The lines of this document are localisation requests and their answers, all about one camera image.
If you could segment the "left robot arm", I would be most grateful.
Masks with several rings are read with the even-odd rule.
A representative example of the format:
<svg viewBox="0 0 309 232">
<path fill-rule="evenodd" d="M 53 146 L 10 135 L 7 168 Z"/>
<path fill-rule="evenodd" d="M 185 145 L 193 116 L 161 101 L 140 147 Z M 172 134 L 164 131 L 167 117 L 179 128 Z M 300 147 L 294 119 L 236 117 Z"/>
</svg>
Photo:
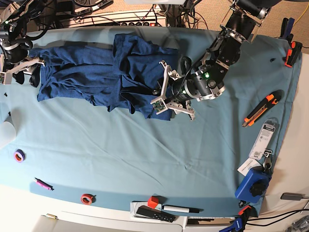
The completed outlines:
<svg viewBox="0 0 309 232">
<path fill-rule="evenodd" d="M 150 102 L 156 114 L 172 110 L 194 119 L 191 100 L 200 102 L 221 96 L 225 90 L 223 79 L 229 67 L 238 61 L 241 45 L 254 40 L 273 5 L 268 0 L 233 1 L 220 25 L 222 30 L 202 58 L 190 64 L 190 59 L 183 57 L 182 62 L 188 64 L 183 76 L 161 61 L 163 83 L 159 91 L 154 91 L 157 97 Z"/>
</svg>

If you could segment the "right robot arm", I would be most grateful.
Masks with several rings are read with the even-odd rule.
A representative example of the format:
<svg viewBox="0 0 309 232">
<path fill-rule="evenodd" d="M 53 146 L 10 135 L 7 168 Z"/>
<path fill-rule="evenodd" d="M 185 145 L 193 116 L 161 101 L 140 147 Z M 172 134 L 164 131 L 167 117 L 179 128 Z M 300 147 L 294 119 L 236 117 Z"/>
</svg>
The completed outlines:
<svg viewBox="0 0 309 232">
<path fill-rule="evenodd" d="M 40 68 L 45 61 L 40 57 L 31 57 L 33 42 L 43 37 L 56 17 L 57 1 L 51 1 L 52 14 L 47 17 L 49 22 L 37 36 L 27 36 L 27 25 L 39 17 L 49 6 L 46 0 L 23 0 L 10 3 L 0 14 L 0 83 L 10 85 L 13 80 L 19 84 L 29 75 L 29 83 L 38 87 Z"/>
</svg>

